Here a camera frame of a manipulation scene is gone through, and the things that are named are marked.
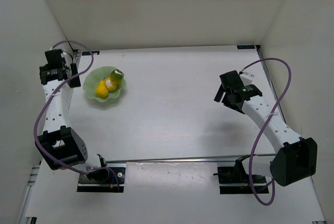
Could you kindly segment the yellow fake pear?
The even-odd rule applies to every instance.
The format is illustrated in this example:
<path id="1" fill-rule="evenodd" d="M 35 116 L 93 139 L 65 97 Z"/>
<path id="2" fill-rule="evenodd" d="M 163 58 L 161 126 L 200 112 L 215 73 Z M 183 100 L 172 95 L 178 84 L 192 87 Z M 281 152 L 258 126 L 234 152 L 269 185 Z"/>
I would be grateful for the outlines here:
<path id="1" fill-rule="evenodd" d="M 104 79 L 101 80 L 99 82 L 99 84 L 97 85 L 95 93 L 96 93 L 97 98 L 105 98 L 105 97 L 108 96 L 109 92 L 105 87 L 105 80 Z"/>

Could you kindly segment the yellow peeled fake lemon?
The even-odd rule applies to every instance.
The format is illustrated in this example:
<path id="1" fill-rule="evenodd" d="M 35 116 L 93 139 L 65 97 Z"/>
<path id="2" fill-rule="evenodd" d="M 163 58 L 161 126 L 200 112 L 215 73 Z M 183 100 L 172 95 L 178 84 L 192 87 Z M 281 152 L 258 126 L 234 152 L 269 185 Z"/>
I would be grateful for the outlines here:
<path id="1" fill-rule="evenodd" d="M 107 78 L 105 80 L 105 87 L 108 90 L 108 92 L 114 91 L 117 88 L 117 84 L 113 83 L 110 78 Z"/>

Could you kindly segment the green peeled fake lime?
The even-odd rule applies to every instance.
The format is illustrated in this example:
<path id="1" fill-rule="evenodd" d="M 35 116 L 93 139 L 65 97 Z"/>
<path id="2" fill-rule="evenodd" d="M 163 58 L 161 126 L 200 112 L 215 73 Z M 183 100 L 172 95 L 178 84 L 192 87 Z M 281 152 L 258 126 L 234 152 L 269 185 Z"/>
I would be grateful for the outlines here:
<path id="1" fill-rule="evenodd" d="M 115 69 L 110 73 L 110 81 L 116 85 L 118 85 L 122 81 L 123 77 L 124 73 L 119 69 Z"/>

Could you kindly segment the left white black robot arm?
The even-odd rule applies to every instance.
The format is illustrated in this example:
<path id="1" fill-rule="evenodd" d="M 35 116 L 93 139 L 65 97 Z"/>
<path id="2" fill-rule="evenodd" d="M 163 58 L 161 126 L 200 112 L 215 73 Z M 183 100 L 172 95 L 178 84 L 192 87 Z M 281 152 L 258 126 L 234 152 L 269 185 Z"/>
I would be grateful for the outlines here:
<path id="1" fill-rule="evenodd" d="M 81 86 L 76 64 L 46 64 L 39 70 L 46 104 L 34 125 L 35 145 L 52 170 L 91 176 L 99 164 L 86 163 L 86 144 L 69 120 L 70 93 Z"/>

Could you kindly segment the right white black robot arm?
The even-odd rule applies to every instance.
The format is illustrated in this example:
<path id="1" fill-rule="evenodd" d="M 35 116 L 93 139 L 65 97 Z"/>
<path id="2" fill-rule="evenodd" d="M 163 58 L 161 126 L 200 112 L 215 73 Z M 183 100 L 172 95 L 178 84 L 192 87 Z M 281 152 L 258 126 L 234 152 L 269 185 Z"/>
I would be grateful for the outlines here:
<path id="1" fill-rule="evenodd" d="M 312 138 L 303 138 L 282 118 L 271 112 L 271 108 L 255 85 L 219 90 L 214 98 L 226 107 L 246 114 L 260 128 L 260 132 L 271 143 L 275 156 L 243 156 L 235 162 L 241 176 L 250 172 L 273 178 L 279 185 L 287 186 L 316 172 L 317 144 Z"/>

